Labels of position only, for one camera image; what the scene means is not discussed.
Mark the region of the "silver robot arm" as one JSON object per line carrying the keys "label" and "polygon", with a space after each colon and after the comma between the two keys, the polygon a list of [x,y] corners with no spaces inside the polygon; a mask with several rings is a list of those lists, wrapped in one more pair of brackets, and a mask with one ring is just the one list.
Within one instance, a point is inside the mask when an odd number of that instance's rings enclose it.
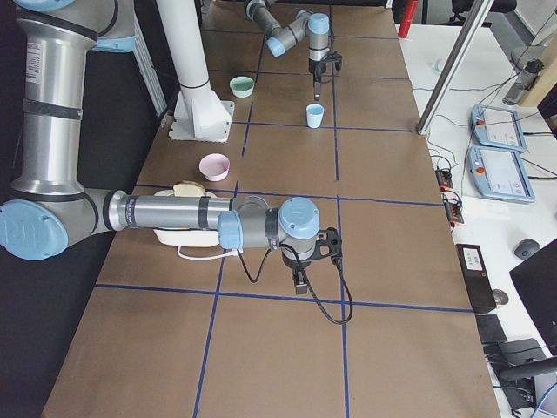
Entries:
{"label": "silver robot arm", "polygon": [[[90,50],[134,51],[134,1],[13,1],[17,22],[27,36],[23,99],[23,166],[11,183],[12,196],[1,205],[1,245],[24,260],[44,260],[94,234],[150,228],[175,234],[214,231],[222,256],[239,256],[251,282],[257,282],[272,250],[282,252],[296,294],[308,290],[305,269],[330,258],[341,274],[341,241],[334,228],[319,229],[319,210],[307,198],[288,199],[279,208],[264,199],[214,196],[136,196],[123,191],[85,189],[77,180],[83,116],[86,54]],[[281,27],[269,10],[276,1],[244,1],[247,17],[264,32],[280,57],[304,38],[314,98],[329,61],[330,19],[302,10]],[[223,143],[230,134],[235,104],[212,89],[194,1],[156,1],[181,84],[171,138]],[[242,257],[247,248],[267,248],[252,278]]]}
{"label": "silver robot arm", "polygon": [[336,71],[342,68],[343,58],[333,49],[332,26],[328,15],[302,10],[283,27],[271,12],[275,1],[244,1],[246,16],[263,31],[265,44],[274,57],[286,54],[304,39],[309,42],[308,71],[312,74],[313,98],[321,98],[322,77],[330,64]]}

